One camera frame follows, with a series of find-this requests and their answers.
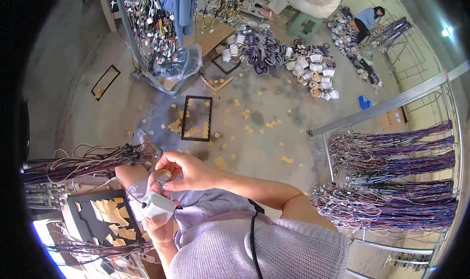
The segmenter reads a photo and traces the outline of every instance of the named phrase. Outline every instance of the black cable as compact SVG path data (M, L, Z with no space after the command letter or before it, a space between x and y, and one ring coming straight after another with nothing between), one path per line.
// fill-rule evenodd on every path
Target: black cable
M258 258L256 258L256 250L255 250L255 219L258 216L258 211L256 211L255 215L251 218L251 230L250 230L250 246L251 246L251 256L253 257L253 262L255 263L256 274L258 275L259 279L263 279L263 275L261 274L261 270L259 269L258 265Z

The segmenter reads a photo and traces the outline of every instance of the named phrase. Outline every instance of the metal rack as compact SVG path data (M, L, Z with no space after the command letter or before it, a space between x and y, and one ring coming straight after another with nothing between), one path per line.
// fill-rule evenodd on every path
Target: metal rack
M447 119L452 120L454 123L454 130L453 135L455 136L455 144L454 144L454 151L455 151L455 167L452 171L452 176L455 181L455 193L457 195L458 206L455 212L454 221L449 229L445 232L442 237L442 243L437 243L435 247L430 249L409 249L404 247L391 247L386 245L381 245L379 243L365 241L367 245L372 247L379 247L382 249L387 249L390 251L398 251L398 252L406 252L406 253L414 253L414 254L430 254L432 255L431 260L429 262L426 271L424 272L423 278L429 278L434 270L437 269L438 265L440 265L443 261L443 258L447 256L449 249L452 245L453 240L455 239L459 226L462 223L463 217L465 215L465 211L467 209L467 205L470 200L470 185L464 184L462 182L463 178L469 178L470 175L470 167L467 165L470 160L468 160L467 156L465 155L465 151L468 151L470 148L470 141L463 137L462 133L466 131L465 123L463 123L460 119L460 113L462 111L457 110L457 106L459 103L456 102L453 87L450 84L452 80L461 76L463 73L470 70L470 63L466 61L465 63L461 64L454 70L449 73L441 72L438 75L432 77L431 79L420 83L419 85L410 88L409 90L398 94L396 97L384 102L379 103L375 106L372 106L364 111L351 115L349 117L343 118L331 124L325 125L315 130L309 130L308 135L315 137L321 135L323 139L323 143L326 148L327 153L327 160L329 163L329 169L331 172L331 181L335 182L335 176L333 172L333 165L331 163L331 157L328 151L328 143L327 143L327 136L338 129L349 128L355 124L361 123L368 119L372 119L374 117L380 116L383 113L393 110L395 108L410 104L417 100L423 100L424 97L429 97L430 102L424 103L415 108L413 111L416 111L420 108L423 108L428 105L432 105L438 101L442 101L443 108L445 109L445 114L441 109L438 107L438 111L434 111L435 115L437 113L438 118L434 116L436 123L442 122L444 117L447 116ZM357 278L365 278L365 279L372 279L368 276L360 274L354 270L347 270L347 273L353 275Z
M127 41L128 45L131 47L133 56L134 56L134 58L137 59L137 62L139 64L140 69L138 70L136 68L134 73L137 76L144 75L146 78L148 78L150 85L157 88L158 90L160 90L164 93L170 94L173 97L177 97L179 95L180 88L184 84L184 80L181 80L181 81L177 82L174 85L174 87L170 90L170 89L167 89L166 87L164 87L163 84L161 84L161 82L158 81L158 79L156 79L155 76L153 76L149 72L149 70L147 68L147 65L145 64L144 60L142 59L142 55L141 55L140 50L137 46L137 42L134 39L134 33L132 31L132 27L131 27L131 24L129 22L129 17L127 17L126 6L124 5L124 0L116 0L116 1L117 1L117 6L119 8L119 12L121 13L122 24L123 24L124 30L126 32L126 41Z

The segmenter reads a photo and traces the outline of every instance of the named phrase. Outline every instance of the woman in blue shirt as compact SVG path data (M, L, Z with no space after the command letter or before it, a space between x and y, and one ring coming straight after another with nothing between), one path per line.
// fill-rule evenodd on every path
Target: woman in blue shirt
M354 23L356 24L356 28L359 30L357 34L357 43L360 43L370 34L368 30L370 26L377 26L380 30L384 30L380 24L375 22L375 19L383 15L385 15L385 10L380 6L364 9L356 15Z

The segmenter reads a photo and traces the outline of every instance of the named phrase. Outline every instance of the lavender knit sweater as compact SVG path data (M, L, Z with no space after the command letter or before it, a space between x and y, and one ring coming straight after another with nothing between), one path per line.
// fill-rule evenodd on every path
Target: lavender knit sweater
M192 226L170 263L174 278L257 278L250 248L253 212L231 211ZM321 226L259 214L255 246L263 278L342 278L348 240Z

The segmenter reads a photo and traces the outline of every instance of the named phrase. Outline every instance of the hand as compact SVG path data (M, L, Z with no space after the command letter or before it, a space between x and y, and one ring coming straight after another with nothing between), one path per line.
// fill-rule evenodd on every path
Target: hand
M153 172L149 176L149 182L147 183L147 192L155 191L159 192L159 186L153 186L154 184L158 185L159 183L155 180L155 173ZM177 206L179 202L177 200L173 201ZM166 221L164 215L158 215L153 218L144 217L144 225L147 233L149 234L150 239L154 244L162 243L173 243L173 219Z
M163 195L171 191L208 190L217 187L217 183L227 174L225 171L204 164L200 159L186 153L166 152L158 161L156 170L167 169L173 174L173 180L163 185ZM183 179L176 180L179 174Z

